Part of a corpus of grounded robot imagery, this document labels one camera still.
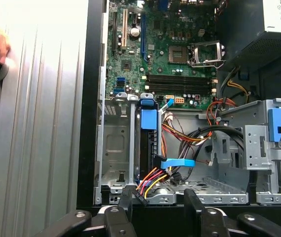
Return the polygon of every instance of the blue pci slot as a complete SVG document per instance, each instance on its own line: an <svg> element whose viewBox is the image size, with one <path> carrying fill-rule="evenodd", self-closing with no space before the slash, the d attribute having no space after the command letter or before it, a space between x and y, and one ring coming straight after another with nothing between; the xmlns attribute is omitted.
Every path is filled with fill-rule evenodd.
<svg viewBox="0 0 281 237"><path fill-rule="evenodd" d="M145 36L146 36L146 15L145 14L143 14L141 16L140 27L141 27L140 53L141 53L142 57L144 57L144 60L147 61L146 54L145 54Z"/></svg>

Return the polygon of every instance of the metal bracket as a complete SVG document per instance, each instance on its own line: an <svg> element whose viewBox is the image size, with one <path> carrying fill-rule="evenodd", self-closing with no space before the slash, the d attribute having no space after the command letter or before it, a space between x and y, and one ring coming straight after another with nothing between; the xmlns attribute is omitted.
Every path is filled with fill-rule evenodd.
<svg viewBox="0 0 281 237"><path fill-rule="evenodd" d="M216 46L216 58L212 60L205 60L200 62L200 55L199 55L199 47L207 47L207 46ZM189 64L192 68L204 68L204 67L215 67L216 69L220 68L224 65L224 60L221 58L224 56L225 52L222 50L224 46L219 43L219 40L216 41L209 41L209 42L201 42L201 43L192 43L190 46L190 50L192 52L192 58L189 61Z"/></svg>

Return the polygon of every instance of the pci express slot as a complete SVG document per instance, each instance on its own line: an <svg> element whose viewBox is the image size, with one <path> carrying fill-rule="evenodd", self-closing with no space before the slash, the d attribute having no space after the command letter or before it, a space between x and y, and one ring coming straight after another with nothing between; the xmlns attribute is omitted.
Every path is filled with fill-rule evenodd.
<svg viewBox="0 0 281 237"><path fill-rule="evenodd" d="M116 33L117 33L117 12L113 12L113 33L112 33L112 52L116 52Z"/></svg>
<svg viewBox="0 0 281 237"><path fill-rule="evenodd" d="M127 44L127 24L128 24L128 10L123 9L123 30L122 30L122 47L126 47Z"/></svg>
<svg viewBox="0 0 281 237"><path fill-rule="evenodd" d="M212 89L211 79L186 76L148 75L146 85L155 93L209 95Z"/></svg>
<svg viewBox="0 0 281 237"><path fill-rule="evenodd" d="M142 56L144 56L144 54L145 54L145 36L146 36L146 15L145 14L143 14L141 16L140 27L141 27L140 53L141 53Z"/></svg>

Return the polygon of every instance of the side panel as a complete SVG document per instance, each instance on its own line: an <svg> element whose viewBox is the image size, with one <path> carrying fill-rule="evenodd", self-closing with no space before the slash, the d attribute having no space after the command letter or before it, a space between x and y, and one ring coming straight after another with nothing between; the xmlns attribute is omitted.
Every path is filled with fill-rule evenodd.
<svg viewBox="0 0 281 237"><path fill-rule="evenodd" d="M12 50L0 83L0 236L76 208L88 1L0 0Z"/></svg>

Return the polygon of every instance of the orange wire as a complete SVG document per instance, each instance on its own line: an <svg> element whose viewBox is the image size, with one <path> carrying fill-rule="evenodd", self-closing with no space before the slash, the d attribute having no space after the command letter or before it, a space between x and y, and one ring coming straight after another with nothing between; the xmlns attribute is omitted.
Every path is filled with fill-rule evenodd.
<svg viewBox="0 0 281 237"><path fill-rule="evenodd" d="M150 171L150 173L147 174L145 178L143 178L142 182L140 183L140 185L138 185L138 187L136 188L136 190L138 190L138 189L141 187L141 185L143 184L143 182L144 182L156 169L157 169L156 167L153 168L153 170Z"/></svg>

